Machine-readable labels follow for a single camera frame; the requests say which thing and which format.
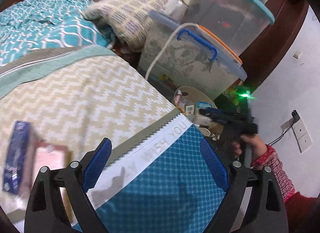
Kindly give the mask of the person's right hand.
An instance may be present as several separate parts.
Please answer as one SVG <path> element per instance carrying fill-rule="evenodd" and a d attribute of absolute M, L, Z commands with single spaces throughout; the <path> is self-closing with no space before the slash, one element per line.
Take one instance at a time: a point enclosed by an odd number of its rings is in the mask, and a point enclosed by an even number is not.
<path fill-rule="evenodd" d="M 257 135 L 241 135 L 240 138 L 243 142 L 248 143 L 252 149 L 252 162 L 259 159 L 267 152 L 267 145 Z M 237 141 L 232 142 L 232 156 L 234 158 L 239 157 L 242 154 L 241 146 Z"/>

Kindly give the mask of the red patterned sleeve forearm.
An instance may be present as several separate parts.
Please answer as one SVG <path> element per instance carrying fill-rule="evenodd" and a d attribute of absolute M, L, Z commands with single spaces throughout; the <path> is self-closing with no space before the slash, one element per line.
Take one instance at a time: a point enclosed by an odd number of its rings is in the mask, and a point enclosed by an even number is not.
<path fill-rule="evenodd" d="M 283 170 L 283 163 L 280 161 L 276 150 L 269 145 L 266 146 L 266 152 L 253 161 L 252 165 L 257 170 L 262 170 L 265 166 L 269 166 L 279 185 L 283 201 L 286 202 L 295 193 L 292 181 Z"/>

